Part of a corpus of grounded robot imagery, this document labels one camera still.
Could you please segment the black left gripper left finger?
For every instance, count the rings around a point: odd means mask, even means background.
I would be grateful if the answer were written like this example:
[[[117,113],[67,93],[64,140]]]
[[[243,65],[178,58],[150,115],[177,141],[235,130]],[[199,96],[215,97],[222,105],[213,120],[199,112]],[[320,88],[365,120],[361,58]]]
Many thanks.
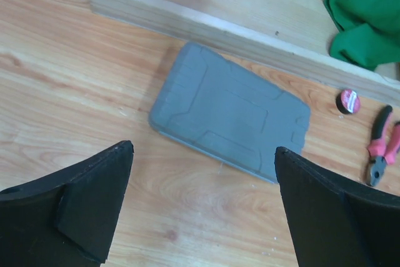
[[[131,174],[129,140],[1,191],[1,266],[101,266]]]

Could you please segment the grey plastic tool case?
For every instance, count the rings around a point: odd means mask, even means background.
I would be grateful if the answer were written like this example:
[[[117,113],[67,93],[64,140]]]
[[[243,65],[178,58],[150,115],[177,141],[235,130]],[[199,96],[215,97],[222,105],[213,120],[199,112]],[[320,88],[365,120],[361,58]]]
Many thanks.
[[[290,92],[207,47],[185,44],[149,113],[157,132],[265,181],[274,156],[300,153],[311,110]]]

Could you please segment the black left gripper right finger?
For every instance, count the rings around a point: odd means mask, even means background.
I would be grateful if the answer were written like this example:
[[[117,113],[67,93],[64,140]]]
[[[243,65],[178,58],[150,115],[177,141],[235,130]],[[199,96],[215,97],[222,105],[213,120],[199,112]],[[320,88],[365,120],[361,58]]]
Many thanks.
[[[399,266],[399,197],[276,148],[275,170],[299,266]]]

